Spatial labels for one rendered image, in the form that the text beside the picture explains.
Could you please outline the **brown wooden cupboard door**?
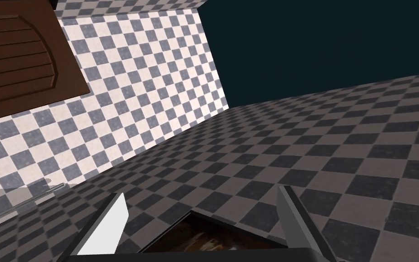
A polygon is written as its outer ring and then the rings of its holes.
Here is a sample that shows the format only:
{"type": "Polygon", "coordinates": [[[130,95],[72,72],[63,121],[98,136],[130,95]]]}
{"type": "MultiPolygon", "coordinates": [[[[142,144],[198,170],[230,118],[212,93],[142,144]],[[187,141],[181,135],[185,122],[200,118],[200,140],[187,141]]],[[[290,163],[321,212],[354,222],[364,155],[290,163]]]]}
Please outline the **brown wooden cupboard door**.
{"type": "Polygon", "coordinates": [[[53,1],[0,0],[0,118],[90,92],[53,1]]]}

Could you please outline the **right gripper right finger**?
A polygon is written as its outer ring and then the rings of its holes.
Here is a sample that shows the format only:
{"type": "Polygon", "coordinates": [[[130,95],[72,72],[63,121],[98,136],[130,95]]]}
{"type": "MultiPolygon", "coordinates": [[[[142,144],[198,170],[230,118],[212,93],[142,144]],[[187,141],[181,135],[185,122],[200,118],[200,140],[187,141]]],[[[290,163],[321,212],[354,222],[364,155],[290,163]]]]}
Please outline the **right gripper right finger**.
{"type": "Polygon", "coordinates": [[[276,202],[290,262],[336,262],[338,259],[290,186],[279,186],[276,202]]]}

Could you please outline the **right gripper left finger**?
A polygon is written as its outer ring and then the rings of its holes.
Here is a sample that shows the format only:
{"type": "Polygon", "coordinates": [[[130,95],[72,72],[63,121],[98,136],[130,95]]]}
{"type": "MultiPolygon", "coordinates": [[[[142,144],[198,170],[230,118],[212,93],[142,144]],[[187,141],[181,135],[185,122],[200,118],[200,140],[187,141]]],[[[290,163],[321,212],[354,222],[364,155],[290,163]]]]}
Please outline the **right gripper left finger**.
{"type": "Polygon", "coordinates": [[[114,254],[129,212],[124,193],[110,194],[58,258],[114,254]]]}

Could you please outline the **dark framed picture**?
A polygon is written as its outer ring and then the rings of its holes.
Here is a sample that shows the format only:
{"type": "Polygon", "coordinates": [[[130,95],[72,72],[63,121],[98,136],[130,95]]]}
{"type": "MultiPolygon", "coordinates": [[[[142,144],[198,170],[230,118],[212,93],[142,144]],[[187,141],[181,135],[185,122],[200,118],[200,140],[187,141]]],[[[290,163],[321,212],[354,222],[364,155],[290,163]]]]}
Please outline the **dark framed picture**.
{"type": "Polygon", "coordinates": [[[204,214],[189,211],[140,253],[276,249],[287,246],[204,214]]]}

